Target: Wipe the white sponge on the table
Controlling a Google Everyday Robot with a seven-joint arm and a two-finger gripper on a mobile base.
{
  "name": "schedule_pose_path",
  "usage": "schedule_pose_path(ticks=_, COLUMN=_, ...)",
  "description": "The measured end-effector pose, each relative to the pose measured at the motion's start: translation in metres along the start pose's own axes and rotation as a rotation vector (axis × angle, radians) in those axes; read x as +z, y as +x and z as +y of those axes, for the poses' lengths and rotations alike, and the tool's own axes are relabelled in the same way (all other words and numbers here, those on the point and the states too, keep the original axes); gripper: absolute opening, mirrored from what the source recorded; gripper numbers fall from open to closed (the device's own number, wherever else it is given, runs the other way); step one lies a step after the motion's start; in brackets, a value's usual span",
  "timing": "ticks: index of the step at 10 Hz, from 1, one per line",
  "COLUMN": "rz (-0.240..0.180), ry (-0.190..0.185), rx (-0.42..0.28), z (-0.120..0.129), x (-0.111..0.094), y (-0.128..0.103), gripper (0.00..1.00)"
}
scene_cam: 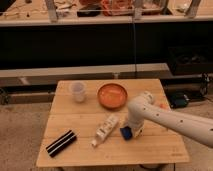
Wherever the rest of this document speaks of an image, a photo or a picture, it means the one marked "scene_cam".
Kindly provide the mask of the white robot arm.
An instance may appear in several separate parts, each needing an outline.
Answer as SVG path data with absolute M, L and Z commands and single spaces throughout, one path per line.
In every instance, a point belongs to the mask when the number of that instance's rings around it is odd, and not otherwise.
M 144 120 L 150 120 L 213 148 L 213 119 L 157 107 L 153 95 L 148 91 L 131 99 L 127 108 L 127 117 L 120 128 L 125 140 L 137 137 L 142 132 Z

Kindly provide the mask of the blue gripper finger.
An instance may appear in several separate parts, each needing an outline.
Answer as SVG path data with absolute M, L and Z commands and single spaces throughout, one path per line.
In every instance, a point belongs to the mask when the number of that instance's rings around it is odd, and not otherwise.
M 120 129 L 120 132 L 125 140 L 130 140 L 132 138 L 132 132 L 130 127 L 123 127 Z

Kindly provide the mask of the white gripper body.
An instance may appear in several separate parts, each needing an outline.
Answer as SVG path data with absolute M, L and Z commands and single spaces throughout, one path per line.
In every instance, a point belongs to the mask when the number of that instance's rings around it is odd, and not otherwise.
M 143 130 L 144 120 L 143 119 L 127 119 L 127 126 L 131 129 L 132 136 L 134 138 L 138 137 Z

